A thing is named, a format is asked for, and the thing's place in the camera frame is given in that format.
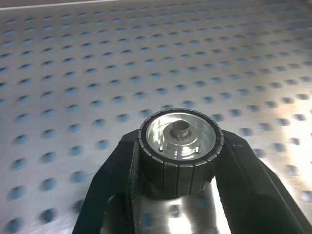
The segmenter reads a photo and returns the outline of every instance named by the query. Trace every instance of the black holder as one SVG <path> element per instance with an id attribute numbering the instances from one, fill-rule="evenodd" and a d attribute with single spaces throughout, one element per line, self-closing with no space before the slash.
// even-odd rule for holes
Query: black holder
<path id="1" fill-rule="evenodd" d="M 243 138 L 223 131 L 215 177 L 232 234 L 311 234 L 312 226 L 282 182 Z M 139 130 L 123 136 L 94 176 L 73 234 L 137 234 Z"/>

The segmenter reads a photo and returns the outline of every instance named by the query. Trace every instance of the perforated metal sheet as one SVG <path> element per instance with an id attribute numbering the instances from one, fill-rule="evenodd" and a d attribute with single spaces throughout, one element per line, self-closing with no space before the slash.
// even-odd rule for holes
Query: perforated metal sheet
<path id="1" fill-rule="evenodd" d="M 312 221 L 307 7 L 114 1 L 0 15 L 2 233 L 71 233 L 121 136 L 170 107 L 244 136 Z"/>

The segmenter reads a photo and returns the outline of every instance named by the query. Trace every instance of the hole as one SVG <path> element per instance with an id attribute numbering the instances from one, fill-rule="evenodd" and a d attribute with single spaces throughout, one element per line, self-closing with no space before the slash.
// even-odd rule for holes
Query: hole
<path id="1" fill-rule="evenodd" d="M 180 72 L 178 70 L 171 70 L 171 71 L 169 71 L 169 75 L 171 75 L 173 77 L 177 77 L 180 75 Z"/>
<path id="2" fill-rule="evenodd" d="M 236 52 L 238 49 L 236 47 L 229 47 L 229 52 Z"/>
<path id="3" fill-rule="evenodd" d="M 87 87 L 89 90 L 98 90 L 100 88 L 100 84 L 98 83 L 93 83 L 93 84 L 90 84 L 88 87 Z"/>
<path id="4" fill-rule="evenodd" d="M 65 34 L 62 36 L 62 39 L 68 40 L 68 39 L 71 39 L 72 37 L 73 37 L 73 35 L 71 35 L 71 34 Z"/>
<path id="5" fill-rule="evenodd" d="M 307 94 L 297 94 L 296 96 L 299 100 L 308 100 L 310 98 Z"/>
<path id="6" fill-rule="evenodd" d="M 28 120 L 28 114 L 21 114 L 16 117 L 15 122 L 16 123 L 24 123 Z"/>
<path id="7" fill-rule="evenodd" d="M 198 87 L 198 88 L 202 88 L 204 86 L 206 86 L 206 82 L 200 80 L 200 81 L 196 81 L 195 82 L 195 85 Z"/>
<path id="8" fill-rule="evenodd" d="M 13 23 L 15 23 L 16 22 L 16 19 L 10 19 L 10 20 L 8 20 L 7 22 L 6 22 L 6 24 L 13 24 Z"/>
<path id="9" fill-rule="evenodd" d="M 3 34 L 4 34 L 5 36 L 8 36 L 8 35 L 12 35 L 12 34 L 14 34 L 14 33 L 15 33 L 15 30 L 11 29 L 11 30 L 5 31 Z"/>
<path id="10" fill-rule="evenodd" d="M 305 121 L 306 120 L 306 117 L 302 114 L 296 114 L 296 115 L 293 115 L 293 117 L 298 121 Z"/>
<path id="11" fill-rule="evenodd" d="M 236 80 L 239 80 L 240 78 L 239 78 L 238 75 L 232 74 L 232 75 L 229 75 L 229 79 L 233 80 L 233 81 L 236 81 Z"/>
<path id="12" fill-rule="evenodd" d="M 70 113 L 78 112 L 79 111 L 79 106 L 76 104 L 70 105 L 67 107 L 67 111 Z"/>
<path id="13" fill-rule="evenodd" d="M 71 88 L 66 89 L 66 90 L 65 90 L 65 93 L 66 93 L 67 95 L 74 95 L 74 94 L 77 93 L 77 90 L 78 90 L 77 88 L 71 87 Z"/>
<path id="14" fill-rule="evenodd" d="M 44 37 L 42 40 L 44 42 L 49 42 L 49 41 L 52 41 L 53 39 L 54 39 L 53 36 L 47 36 L 47 37 Z"/>
<path id="15" fill-rule="evenodd" d="M 84 73 L 88 76 L 92 76 L 94 75 L 95 73 L 97 73 L 97 70 L 95 68 L 90 68 L 88 70 L 85 70 Z"/>
<path id="16" fill-rule="evenodd" d="M 142 80 L 142 78 L 141 77 L 131 77 L 130 79 L 129 79 L 132 83 L 139 83 L 141 80 Z"/>
<path id="17" fill-rule="evenodd" d="M 113 56 L 113 53 L 108 52 L 102 55 L 104 58 L 111 58 Z"/>
<path id="18" fill-rule="evenodd" d="M 264 158 L 266 156 L 264 150 L 261 149 L 253 149 L 253 152 L 258 158 Z"/>
<path id="19" fill-rule="evenodd" d="M 54 110 L 53 109 L 48 109 L 48 110 L 45 110 L 41 113 L 41 115 L 43 117 L 51 117 L 52 115 L 54 114 Z"/>
<path id="20" fill-rule="evenodd" d="M 4 43 L 2 43 L 3 47 L 9 47 L 9 46 L 12 46 L 12 45 L 13 45 L 13 42 L 11 40 L 5 41 Z"/>
<path id="21" fill-rule="evenodd" d="M 44 94 L 41 95 L 41 98 L 44 98 L 44 99 L 50 99 L 54 96 L 54 93 L 52 91 L 48 91 Z"/>
<path id="22" fill-rule="evenodd" d="M 294 79 L 287 79 L 286 83 L 289 84 L 289 85 L 296 85 L 296 84 L 298 84 L 298 82 L 296 80 L 294 80 Z"/>
<path id="23" fill-rule="evenodd" d="M 100 108 L 103 106 L 103 102 L 101 100 L 95 100 L 90 103 L 93 108 Z"/>
<path id="24" fill-rule="evenodd" d="M 72 79 L 76 76 L 76 72 L 67 72 L 63 75 L 64 78 L 66 79 Z"/>
<path id="25" fill-rule="evenodd" d="M 66 59 L 63 60 L 63 63 L 72 63 L 74 61 L 75 61 L 74 58 L 66 58 Z"/>
<path id="26" fill-rule="evenodd" d="M 54 189 L 55 185 L 56 185 L 56 180 L 54 178 L 49 178 L 49 179 L 44 180 L 41 183 L 41 189 L 43 191 L 48 191 L 48 190 Z"/>
<path id="27" fill-rule="evenodd" d="M 27 135 L 20 135 L 17 138 L 15 138 L 14 143 L 16 145 L 23 145 L 27 142 L 28 138 Z"/>
<path id="28" fill-rule="evenodd" d="M 150 228 L 153 226 L 153 218 L 152 218 L 152 215 L 150 213 L 142 215 L 142 226 L 144 228 Z"/>
<path id="29" fill-rule="evenodd" d="M 70 14 L 66 14 L 66 15 L 62 15 L 62 19 L 68 19 L 68 18 L 70 18 L 72 15 L 70 15 Z"/>
<path id="30" fill-rule="evenodd" d="M 120 80 L 118 79 L 115 79 L 115 80 L 112 80 L 109 82 L 110 85 L 113 85 L 113 86 L 119 86 L 120 85 Z"/>
<path id="31" fill-rule="evenodd" d="M 91 43 L 84 43 L 81 45 L 83 48 L 91 48 L 93 45 Z"/>
<path id="32" fill-rule="evenodd" d="M 245 72 L 244 74 L 247 78 L 254 78 L 255 77 L 255 72 Z"/>
<path id="33" fill-rule="evenodd" d="M 198 40 L 191 40 L 189 41 L 190 45 L 199 45 L 199 41 Z"/>
<path id="34" fill-rule="evenodd" d="M 204 102 L 207 104 L 211 104 L 215 101 L 213 97 L 203 97 L 203 99 L 204 99 Z"/>
<path id="35" fill-rule="evenodd" d="M 212 64 L 210 64 L 210 63 L 206 63 L 206 64 L 204 64 L 203 66 L 204 66 L 204 68 L 207 69 L 207 70 L 212 70 L 212 69 L 215 68 L 215 67 L 214 67 Z"/>
<path id="36" fill-rule="evenodd" d="M 206 52 L 204 52 L 204 51 L 198 51 L 195 54 L 198 56 L 206 56 L 207 55 Z"/>
<path id="37" fill-rule="evenodd" d="M 146 65 L 154 65 L 156 62 L 155 62 L 155 60 L 153 60 L 153 59 L 148 59 L 148 60 L 146 60 L 145 61 L 145 64 Z"/>
<path id="38" fill-rule="evenodd" d="M 284 152 L 284 151 L 286 151 L 285 146 L 283 144 L 281 144 L 281 143 L 274 143 L 273 144 L 273 148 L 277 152 Z"/>
<path id="39" fill-rule="evenodd" d="M 259 112 L 260 111 L 260 108 L 257 105 L 250 105 L 250 106 L 248 106 L 248 109 L 251 112 Z"/>
<path id="40" fill-rule="evenodd" d="M 164 62 L 172 62 L 174 60 L 173 57 L 165 57 L 162 59 Z"/>
<path id="41" fill-rule="evenodd" d="M 99 118 L 99 119 L 94 120 L 92 124 L 93 126 L 98 127 L 98 128 L 103 127 L 105 125 L 105 120 L 102 118 Z"/>
<path id="42" fill-rule="evenodd" d="M 166 49 L 168 49 L 168 46 L 167 45 L 159 45 L 159 46 L 157 46 L 157 48 L 159 50 L 166 50 Z"/>
<path id="43" fill-rule="evenodd" d="M 284 71 L 286 71 L 286 68 L 283 67 L 283 66 L 277 66 L 277 67 L 275 67 L 275 69 L 276 69 L 278 72 L 284 72 Z"/>
<path id="44" fill-rule="evenodd" d="M 167 91 L 165 88 L 156 89 L 156 92 L 157 92 L 159 95 L 165 95 L 165 94 L 168 93 L 168 91 Z"/>
<path id="45" fill-rule="evenodd" d="M 252 130 L 250 128 L 241 128 L 240 132 L 245 137 L 249 137 L 249 136 L 251 136 L 253 134 L 253 132 L 252 132 Z"/>
<path id="46" fill-rule="evenodd" d="M 117 116 L 117 122 L 127 122 L 129 120 L 129 116 L 127 114 L 122 114 Z"/>
<path id="47" fill-rule="evenodd" d="M 72 124 L 68 127 L 68 131 L 70 133 L 77 133 L 81 130 L 81 125 L 80 124 Z"/>
<path id="48" fill-rule="evenodd" d="M 150 47 L 143 47 L 143 48 L 140 49 L 140 51 L 144 52 L 144 53 L 149 52 L 150 50 L 151 50 Z"/>
<path id="49" fill-rule="evenodd" d="M 175 88 L 180 92 L 185 91 L 187 89 L 186 85 L 184 84 L 176 85 Z"/>
<path id="50" fill-rule="evenodd" d="M 144 36 L 140 36 L 140 37 L 137 37 L 136 40 L 143 41 L 143 40 L 145 40 L 145 37 Z"/>
<path id="51" fill-rule="evenodd" d="M 283 97 L 281 100 L 285 104 L 292 104 L 292 103 L 294 103 L 294 100 L 292 98 L 290 98 L 290 97 Z"/>
<path id="52" fill-rule="evenodd" d="M 266 101 L 266 105 L 267 105 L 269 108 L 276 108 L 276 107 L 277 107 L 277 104 L 276 104 L 276 102 L 274 102 L 274 101 Z"/>
<path id="53" fill-rule="evenodd" d="M 311 77 L 300 77 L 300 79 L 301 79 L 303 82 L 311 82 L 311 81 L 312 81 Z"/>
<path id="54" fill-rule="evenodd" d="M 298 139 L 298 138 L 291 138 L 291 142 L 294 145 L 300 145 L 300 139 Z"/>
<path id="55" fill-rule="evenodd" d="M 148 116 L 150 116 L 152 114 L 152 112 L 150 110 L 141 110 L 140 114 L 142 117 L 147 118 Z"/>
<path id="56" fill-rule="evenodd" d="M 132 50 L 124 50 L 121 53 L 124 55 L 130 55 L 130 54 L 132 54 Z"/>
<path id="57" fill-rule="evenodd" d="M 150 74 L 150 78 L 152 78 L 152 79 L 160 79 L 161 75 L 159 73 L 153 73 L 153 74 Z"/>
<path id="58" fill-rule="evenodd" d="M 241 115 L 242 115 L 242 112 L 241 112 L 240 110 L 233 109 L 233 110 L 230 110 L 230 114 L 231 114 L 231 116 L 233 116 L 233 117 L 238 117 L 238 116 L 241 116 Z"/>
<path id="59" fill-rule="evenodd" d="M 305 202 L 312 202 L 312 191 L 303 191 L 301 197 Z"/>
<path id="60" fill-rule="evenodd" d="M 213 119 L 214 121 L 216 121 L 216 122 L 221 122 L 221 121 L 224 120 L 223 115 L 221 115 L 221 114 L 212 115 L 212 119 Z"/>
<path id="61" fill-rule="evenodd" d="M 52 138 L 54 136 L 54 133 L 55 133 L 54 129 L 45 130 L 42 133 L 42 138 L 44 138 L 44 139 Z"/>
<path id="62" fill-rule="evenodd" d="M 213 84 L 221 84 L 222 83 L 222 79 L 219 77 L 214 77 L 210 79 L 212 81 Z"/>
<path id="63" fill-rule="evenodd" d="M 76 202 L 74 203 L 74 210 L 75 210 L 77 213 L 80 213 L 81 208 L 82 208 L 82 205 L 83 205 L 83 200 L 76 201 Z"/>
<path id="64" fill-rule="evenodd" d="M 53 48 L 46 48 L 46 49 L 42 50 L 43 54 L 49 54 L 51 52 L 53 52 Z"/>
<path id="65" fill-rule="evenodd" d="M 25 194 L 25 187 L 17 186 L 10 190 L 8 197 L 11 200 L 16 200 L 24 196 L 24 194 Z"/>
<path id="66" fill-rule="evenodd" d="M 44 223 L 50 223 L 55 219 L 56 215 L 57 215 L 56 210 L 51 208 L 51 209 L 43 211 L 40 214 L 40 218 Z"/>
<path id="67" fill-rule="evenodd" d="M 6 224 L 6 230 L 9 233 L 17 233 L 21 230 L 22 225 L 23 221 L 21 218 L 14 218 Z"/>
<path id="68" fill-rule="evenodd" d="M 7 59 L 11 56 L 11 54 L 7 53 L 7 54 L 3 54 L 3 55 L 0 55 L 0 59 Z"/>
<path id="69" fill-rule="evenodd" d="M 98 150 L 105 150 L 109 148 L 109 140 L 100 140 L 97 142 L 96 148 Z"/>
<path id="70" fill-rule="evenodd" d="M 266 89 L 262 85 L 257 85 L 254 87 L 258 92 L 264 92 Z"/>
<path id="71" fill-rule="evenodd" d="M 246 96 L 249 94 L 249 91 L 247 89 L 238 89 L 238 93 L 242 96 Z"/>
<path id="72" fill-rule="evenodd" d="M 78 171 L 78 172 L 72 173 L 71 179 L 74 183 L 80 183 L 83 181 L 84 176 L 85 176 L 85 172 Z"/>
<path id="73" fill-rule="evenodd" d="M 85 27 L 89 25 L 89 22 L 81 22 L 79 25 L 80 27 Z"/>
<path id="74" fill-rule="evenodd" d="M 31 67 L 32 67 L 31 64 L 24 64 L 24 65 L 20 66 L 19 68 L 21 70 L 29 70 Z"/>
<path id="75" fill-rule="evenodd" d="M 263 131 L 271 131 L 272 126 L 268 123 L 260 123 L 260 127 Z"/>
<path id="76" fill-rule="evenodd" d="M 188 67 L 187 70 L 191 73 L 196 73 L 199 71 L 199 69 L 197 67 Z"/>
<path id="77" fill-rule="evenodd" d="M 154 62 L 155 62 L 154 60 L 150 59 L 148 61 L 145 61 L 145 64 L 152 65 L 152 64 L 154 64 Z M 133 68 L 137 67 L 137 63 L 136 62 L 129 62 L 129 63 L 126 63 L 125 66 L 127 68 L 133 69 Z"/>
<path id="78" fill-rule="evenodd" d="M 64 50 L 64 51 L 70 51 L 70 50 L 72 50 L 74 47 L 73 46 L 71 46 L 71 45 L 66 45 L 66 46 L 64 46 L 63 48 L 62 48 L 62 50 Z"/>
<path id="79" fill-rule="evenodd" d="M 49 163 L 55 159 L 56 155 L 54 152 L 48 152 L 41 156 L 42 163 Z"/>
<path id="80" fill-rule="evenodd" d="M 220 93 L 220 95 L 223 99 L 230 99 L 232 97 L 230 93 Z"/>
<path id="81" fill-rule="evenodd" d="M 175 46 L 178 48 L 182 48 L 182 47 L 184 47 L 184 43 L 183 42 L 177 42 L 177 43 L 175 43 Z"/>
<path id="82" fill-rule="evenodd" d="M 83 148 L 81 146 L 74 146 L 69 150 L 69 155 L 71 156 L 79 156 L 83 152 Z"/>
<path id="83" fill-rule="evenodd" d="M 121 42 L 121 43 L 126 44 L 126 43 L 129 42 L 129 39 L 127 39 L 127 38 L 122 38 L 122 39 L 120 39 L 118 42 Z"/>
<path id="84" fill-rule="evenodd" d="M 228 67 L 228 66 L 230 66 L 231 64 L 230 64 L 230 62 L 228 62 L 228 61 L 223 61 L 223 62 L 220 62 L 219 65 L 220 65 L 221 67 Z"/>
<path id="85" fill-rule="evenodd" d="M 279 89 L 282 87 L 282 84 L 278 82 L 272 82 L 270 85 L 275 89 Z"/>
<path id="86" fill-rule="evenodd" d="M 123 96 L 117 96 L 113 98 L 113 102 L 116 104 L 121 104 L 125 101 L 125 98 Z"/>

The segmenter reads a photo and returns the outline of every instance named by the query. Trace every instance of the metal surface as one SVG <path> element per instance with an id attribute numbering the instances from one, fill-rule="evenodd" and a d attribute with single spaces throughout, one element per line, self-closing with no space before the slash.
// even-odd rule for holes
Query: metal surface
<path id="1" fill-rule="evenodd" d="M 186 123 L 185 136 L 173 136 L 177 123 Z M 215 145 L 216 134 L 204 119 L 183 112 L 154 119 L 147 128 L 146 139 L 158 154 L 176 160 L 193 160 L 206 155 Z"/>
<path id="2" fill-rule="evenodd" d="M 245 137 L 312 221 L 311 19 L 286 0 L 1 10 L 1 232 L 71 233 L 121 136 L 172 106 Z"/>
<path id="3" fill-rule="evenodd" d="M 144 195 L 141 214 L 143 234 L 217 234 L 217 230 L 230 233 L 215 180 L 198 195 L 173 199 Z"/>

